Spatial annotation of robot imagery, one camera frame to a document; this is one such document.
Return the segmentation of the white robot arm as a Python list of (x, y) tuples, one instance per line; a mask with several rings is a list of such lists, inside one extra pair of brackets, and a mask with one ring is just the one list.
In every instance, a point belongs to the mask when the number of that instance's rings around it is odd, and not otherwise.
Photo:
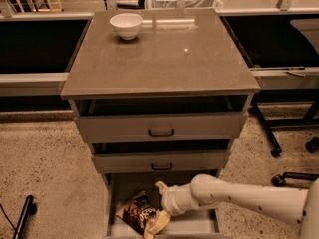
[(187, 211), (213, 209), (229, 202), (264, 216), (299, 225), (299, 239), (319, 239), (319, 179), (309, 189), (280, 188), (230, 183), (208, 174), (197, 175), (189, 184), (168, 187), (155, 183), (162, 211), (147, 222), (144, 237), (164, 230), (170, 219)]

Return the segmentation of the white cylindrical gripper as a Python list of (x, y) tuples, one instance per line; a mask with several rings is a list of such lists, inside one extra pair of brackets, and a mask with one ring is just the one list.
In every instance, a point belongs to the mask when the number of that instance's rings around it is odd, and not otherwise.
[(155, 187), (161, 195), (161, 206), (165, 211), (156, 211), (144, 229), (144, 239), (155, 239), (170, 223), (171, 216), (179, 216), (190, 210), (198, 210), (199, 202), (193, 197), (190, 185), (168, 187), (163, 181), (157, 181)]

